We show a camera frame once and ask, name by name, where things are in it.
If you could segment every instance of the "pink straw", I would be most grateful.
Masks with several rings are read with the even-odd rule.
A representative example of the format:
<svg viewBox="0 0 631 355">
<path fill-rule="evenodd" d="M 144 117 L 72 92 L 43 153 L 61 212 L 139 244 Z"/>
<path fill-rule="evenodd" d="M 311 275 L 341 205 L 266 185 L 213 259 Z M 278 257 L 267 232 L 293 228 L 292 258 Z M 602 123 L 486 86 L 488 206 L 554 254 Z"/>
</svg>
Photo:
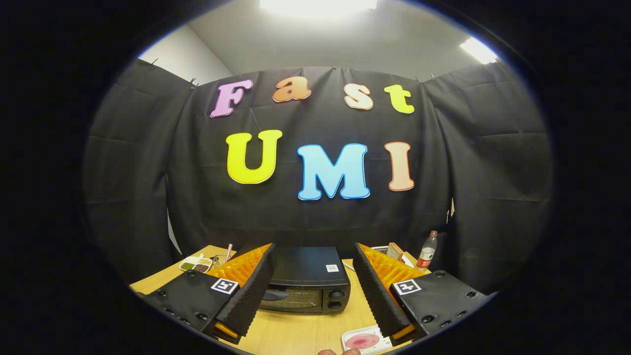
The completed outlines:
<svg viewBox="0 0 631 355">
<path fill-rule="evenodd" d="M 230 252 L 232 251 L 232 244 L 228 244 L 228 251 L 226 252 L 226 262 L 230 259 Z"/>
</svg>

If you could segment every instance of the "letter u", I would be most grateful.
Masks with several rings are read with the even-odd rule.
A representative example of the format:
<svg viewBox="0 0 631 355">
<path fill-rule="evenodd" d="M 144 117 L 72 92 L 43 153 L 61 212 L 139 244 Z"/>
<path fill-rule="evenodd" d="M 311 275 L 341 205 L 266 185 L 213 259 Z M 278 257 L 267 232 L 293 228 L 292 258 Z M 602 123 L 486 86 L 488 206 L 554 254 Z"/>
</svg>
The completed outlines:
<svg viewBox="0 0 631 355">
<path fill-rule="evenodd" d="M 258 169 L 245 166 L 245 149 L 252 139 L 250 133 L 235 133 L 226 138 L 228 143 L 228 175 L 240 184 L 259 184 L 269 179 L 276 169 L 276 141 L 283 136 L 277 129 L 268 129 L 259 133 L 263 141 L 263 157 Z"/>
</svg>

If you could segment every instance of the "blue letter m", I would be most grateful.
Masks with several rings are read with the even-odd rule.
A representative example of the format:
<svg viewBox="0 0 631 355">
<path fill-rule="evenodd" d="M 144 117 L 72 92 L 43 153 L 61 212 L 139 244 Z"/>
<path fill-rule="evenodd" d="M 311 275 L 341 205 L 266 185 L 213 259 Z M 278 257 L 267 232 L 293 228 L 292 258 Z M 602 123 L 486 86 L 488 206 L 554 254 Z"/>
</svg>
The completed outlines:
<svg viewBox="0 0 631 355">
<path fill-rule="evenodd" d="M 324 149 L 317 144 L 303 145 L 298 148 L 302 157 L 304 175 L 301 200 L 317 200 L 322 196 L 317 189 L 316 178 L 320 180 L 324 192 L 329 198 L 335 196 L 339 184 L 344 178 L 344 188 L 339 192 L 343 198 L 365 198 L 370 195 L 363 175 L 363 155 L 368 148 L 363 144 L 351 143 L 342 148 L 338 161 L 333 165 Z"/>
</svg>

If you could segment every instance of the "black cloth backdrop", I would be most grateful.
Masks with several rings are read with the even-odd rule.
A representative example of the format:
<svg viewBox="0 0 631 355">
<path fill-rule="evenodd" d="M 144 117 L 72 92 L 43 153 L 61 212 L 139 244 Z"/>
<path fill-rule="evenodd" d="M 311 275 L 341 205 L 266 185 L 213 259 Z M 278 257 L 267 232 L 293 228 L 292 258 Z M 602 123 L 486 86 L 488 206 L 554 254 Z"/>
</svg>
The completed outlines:
<svg viewBox="0 0 631 355">
<path fill-rule="evenodd" d="M 309 81 L 310 97 L 277 103 L 276 83 Z M 229 116 L 210 118 L 217 88 L 251 79 Z M 371 90 L 374 107 L 344 100 L 346 83 Z M 412 114 L 394 110 L 384 87 L 411 92 Z M 239 184 L 227 173 L 233 133 L 248 132 L 246 165 L 261 163 L 261 130 L 279 129 L 274 174 Z M 384 145 L 405 141 L 415 187 L 391 191 Z M 321 145 L 332 162 L 348 143 L 367 146 L 370 196 L 323 194 L 298 199 L 298 147 Z M 86 152 L 90 218 L 126 282 L 181 257 L 168 240 L 166 206 L 177 243 L 190 255 L 213 244 L 337 246 L 397 242 L 413 255 L 432 229 L 443 233 L 435 265 L 482 292 L 494 291 L 534 248 L 547 216 L 551 156 L 543 117 L 518 77 L 501 64 L 473 66 L 418 84 L 400 76 L 349 68 L 305 67 L 237 75 L 191 90 L 174 75 L 137 60 L 105 98 Z M 455 219 L 445 228 L 453 197 Z"/>
</svg>

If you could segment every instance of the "orange soft pad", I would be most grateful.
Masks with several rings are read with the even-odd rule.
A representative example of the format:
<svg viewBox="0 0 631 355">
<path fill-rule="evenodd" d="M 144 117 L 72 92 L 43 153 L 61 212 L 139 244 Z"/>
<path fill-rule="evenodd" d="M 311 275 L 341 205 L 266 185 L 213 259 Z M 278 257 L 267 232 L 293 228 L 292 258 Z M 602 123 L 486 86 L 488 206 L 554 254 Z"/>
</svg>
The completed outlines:
<svg viewBox="0 0 631 355">
<path fill-rule="evenodd" d="M 243 287 L 270 245 L 271 243 L 230 259 L 227 263 L 211 269 L 207 274 L 236 281 L 239 283 L 239 286 Z"/>
<path fill-rule="evenodd" d="M 380 251 L 371 249 L 362 244 L 359 244 L 359 246 L 363 250 L 364 255 L 366 255 L 366 258 L 372 267 L 375 269 L 375 272 L 377 272 L 379 280 L 381 280 L 381 283 L 384 285 L 386 290 L 388 290 L 390 297 L 393 299 L 394 296 L 392 296 L 392 293 L 390 292 L 390 285 L 392 283 L 410 280 L 415 277 L 425 275 L 424 272 L 411 268 L 399 260 L 381 253 Z"/>
</svg>

